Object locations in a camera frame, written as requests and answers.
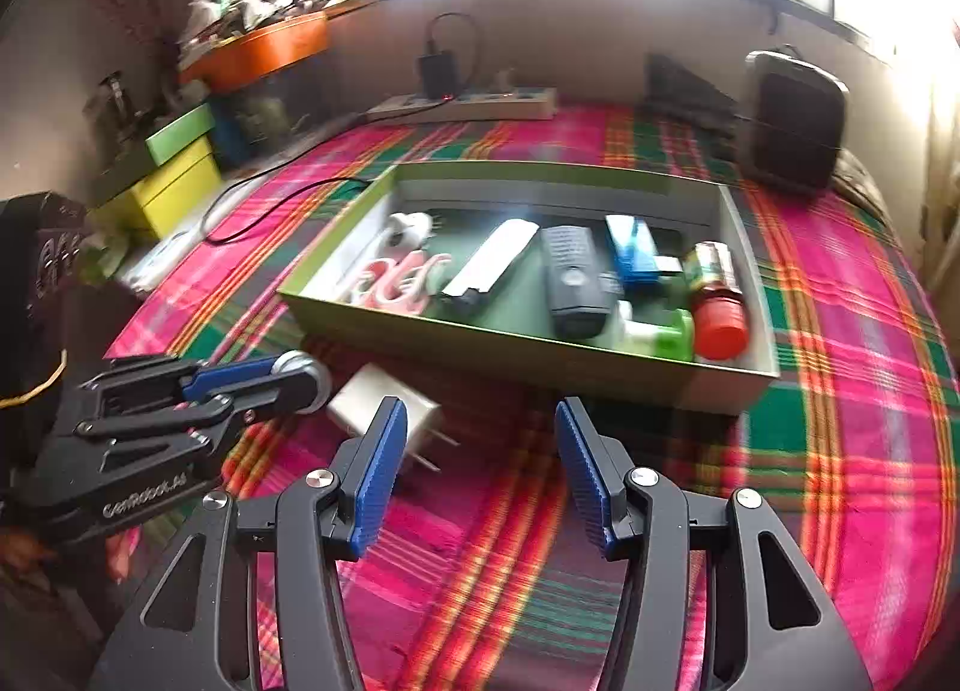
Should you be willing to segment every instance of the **orange tray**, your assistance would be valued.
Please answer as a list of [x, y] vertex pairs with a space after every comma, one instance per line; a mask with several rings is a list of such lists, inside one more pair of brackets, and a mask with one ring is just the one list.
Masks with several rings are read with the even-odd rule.
[[249, 32], [204, 54], [181, 71], [181, 85], [200, 79], [214, 94], [224, 95], [285, 65], [325, 50], [326, 16], [307, 13]]

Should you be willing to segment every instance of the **white power strip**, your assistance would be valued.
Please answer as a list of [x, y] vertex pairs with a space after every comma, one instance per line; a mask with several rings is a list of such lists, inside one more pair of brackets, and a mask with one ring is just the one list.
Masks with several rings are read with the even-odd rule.
[[557, 90], [552, 86], [519, 86], [503, 93], [468, 92], [443, 106], [419, 111], [438, 102], [427, 100], [422, 95], [397, 95], [374, 106], [367, 112], [367, 117], [385, 125], [483, 119], [553, 119], [557, 113]]

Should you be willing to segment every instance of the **black remote control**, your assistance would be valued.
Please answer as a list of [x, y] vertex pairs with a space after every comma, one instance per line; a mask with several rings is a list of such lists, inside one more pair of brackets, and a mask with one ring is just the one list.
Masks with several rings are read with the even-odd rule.
[[600, 271], [589, 228], [558, 225], [541, 231], [547, 305], [558, 336], [598, 336], [613, 311], [619, 283]]

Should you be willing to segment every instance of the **speaker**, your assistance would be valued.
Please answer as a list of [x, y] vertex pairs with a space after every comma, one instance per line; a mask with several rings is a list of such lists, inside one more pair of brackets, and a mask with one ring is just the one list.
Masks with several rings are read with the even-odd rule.
[[846, 86], [779, 52], [753, 52], [746, 65], [736, 127], [743, 175], [802, 195], [826, 189], [847, 119]]
[[55, 192], [0, 201], [0, 490], [56, 419], [83, 218], [83, 205]]

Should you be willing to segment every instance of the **red cap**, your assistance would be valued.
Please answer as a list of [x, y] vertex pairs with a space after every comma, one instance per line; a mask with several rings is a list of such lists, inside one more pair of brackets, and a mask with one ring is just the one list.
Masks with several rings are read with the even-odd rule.
[[733, 298], [709, 298], [693, 312], [693, 351], [708, 360], [737, 357], [750, 341], [743, 304]]

